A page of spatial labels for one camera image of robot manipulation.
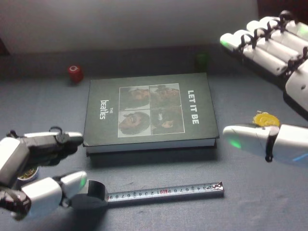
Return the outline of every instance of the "white border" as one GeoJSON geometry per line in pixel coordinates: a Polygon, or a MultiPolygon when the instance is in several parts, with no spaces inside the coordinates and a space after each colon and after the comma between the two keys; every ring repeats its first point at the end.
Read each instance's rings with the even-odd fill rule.
{"type": "Polygon", "coordinates": [[[150,108],[149,109],[135,109],[135,110],[130,110],[130,111],[143,111],[143,110],[150,110],[150,127],[151,127],[151,134],[150,135],[141,135],[141,136],[157,136],[157,135],[168,135],[171,133],[164,133],[164,134],[152,134],[152,120],[151,120],[151,110],[154,109],[161,109],[161,108],[173,108],[173,107],[156,107],[156,108],[151,108],[151,86],[160,86],[160,85],[170,85],[170,84],[177,84],[179,86],[179,92],[180,92],[180,106],[173,106],[173,107],[181,107],[181,112],[182,112],[182,122],[183,122],[183,132],[176,132],[172,134],[180,134],[180,133],[185,133],[185,124],[184,124],[184,116],[183,116],[183,108],[182,108],[182,100],[181,100],[181,90],[180,90],[180,85],[179,83],[166,83],[166,84],[154,84],[154,85],[141,85],[141,86],[129,86],[129,87],[120,87],[119,88],[119,108],[118,108],[118,118],[117,118],[117,137],[118,138],[129,138],[129,137],[139,137],[139,136],[127,136],[127,137],[119,137],[119,119],[120,119],[120,111],[123,112],[125,110],[120,110],[120,93],[121,93],[121,88],[136,88],[136,87],[149,87],[149,104],[150,108]]]}

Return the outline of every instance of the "measuring tape blade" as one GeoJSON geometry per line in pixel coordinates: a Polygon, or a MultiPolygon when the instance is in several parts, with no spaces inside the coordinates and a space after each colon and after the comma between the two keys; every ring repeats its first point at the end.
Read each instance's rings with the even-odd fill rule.
{"type": "Polygon", "coordinates": [[[222,182],[192,184],[165,188],[142,189],[136,191],[113,192],[108,194],[108,204],[118,204],[133,201],[147,201],[163,198],[195,197],[195,196],[223,196],[222,182]]]}

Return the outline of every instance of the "photo grid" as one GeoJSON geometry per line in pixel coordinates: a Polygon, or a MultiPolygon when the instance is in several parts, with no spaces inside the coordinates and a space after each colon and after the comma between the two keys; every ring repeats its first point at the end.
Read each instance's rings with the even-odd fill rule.
{"type": "Polygon", "coordinates": [[[119,89],[118,137],[184,132],[178,83],[119,89]]]}

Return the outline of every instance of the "book title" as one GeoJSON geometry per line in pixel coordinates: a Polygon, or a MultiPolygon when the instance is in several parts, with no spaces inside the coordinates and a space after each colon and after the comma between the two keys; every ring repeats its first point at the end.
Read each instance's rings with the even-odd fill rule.
{"type": "Polygon", "coordinates": [[[106,119],[106,115],[113,113],[113,108],[107,108],[107,102],[109,100],[101,100],[101,108],[100,108],[100,119],[106,119]]]}
{"type": "Polygon", "coordinates": [[[196,98],[195,98],[193,93],[194,93],[193,90],[188,91],[189,102],[192,103],[190,105],[191,111],[193,112],[193,114],[192,114],[192,124],[199,124],[198,114],[196,113],[198,110],[197,110],[197,106],[195,105],[196,98]]]}

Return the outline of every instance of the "book cover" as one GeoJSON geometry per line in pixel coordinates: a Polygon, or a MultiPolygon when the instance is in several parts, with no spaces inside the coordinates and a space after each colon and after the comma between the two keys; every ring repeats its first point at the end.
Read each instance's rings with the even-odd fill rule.
{"type": "Polygon", "coordinates": [[[89,154],[177,147],[176,143],[163,143],[218,137],[205,73],[90,83],[84,130],[84,146],[89,154]]]}

